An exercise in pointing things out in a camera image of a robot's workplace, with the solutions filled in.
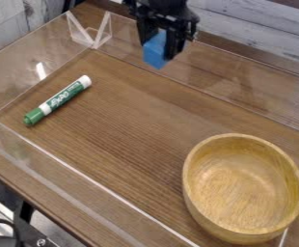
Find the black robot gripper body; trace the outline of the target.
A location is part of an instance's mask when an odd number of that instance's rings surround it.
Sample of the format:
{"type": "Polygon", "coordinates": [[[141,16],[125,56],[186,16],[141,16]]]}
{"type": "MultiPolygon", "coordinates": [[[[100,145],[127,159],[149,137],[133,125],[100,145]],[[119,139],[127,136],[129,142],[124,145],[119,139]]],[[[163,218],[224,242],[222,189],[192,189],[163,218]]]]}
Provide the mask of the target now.
{"type": "Polygon", "coordinates": [[[129,14],[135,17],[148,16],[156,20],[159,29],[184,27],[187,40],[195,38],[199,16],[188,8],[188,0],[125,0],[129,14]]]}

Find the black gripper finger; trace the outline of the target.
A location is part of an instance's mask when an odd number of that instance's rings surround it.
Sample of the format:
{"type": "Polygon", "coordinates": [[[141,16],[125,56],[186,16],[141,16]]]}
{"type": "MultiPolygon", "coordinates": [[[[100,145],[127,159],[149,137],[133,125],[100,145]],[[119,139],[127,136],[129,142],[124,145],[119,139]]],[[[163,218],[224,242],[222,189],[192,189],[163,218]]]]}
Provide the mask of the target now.
{"type": "Polygon", "coordinates": [[[139,16],[136,18],[136,28],[140,44],[147,43],[159,34],[156,20],[148,16],[139,16]]]}
{"type": "Polygon", "coordinates": [[[184,27],[167,28],[167,42],[166,42],[166,59],[170,61],[183,51],[187,40],[187,32],[184,27]]]}

